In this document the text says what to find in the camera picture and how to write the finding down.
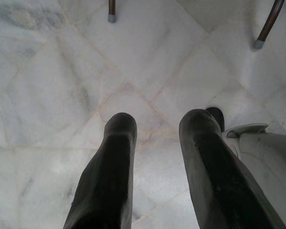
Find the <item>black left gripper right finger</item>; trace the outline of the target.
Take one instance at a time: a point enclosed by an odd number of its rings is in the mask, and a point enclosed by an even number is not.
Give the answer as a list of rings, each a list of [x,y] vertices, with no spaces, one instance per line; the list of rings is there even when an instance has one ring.
[[[179,139],[190,196],[202,229],[283,229],[285,224],[204,109],[187,112]]]

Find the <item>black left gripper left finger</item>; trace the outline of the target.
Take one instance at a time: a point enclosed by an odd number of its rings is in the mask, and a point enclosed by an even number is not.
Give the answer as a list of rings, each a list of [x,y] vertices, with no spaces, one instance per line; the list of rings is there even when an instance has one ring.
[[[102,143],[82,172],[65,229],[129,229],[133,211],[135,119],[117,113],[105,125]]]

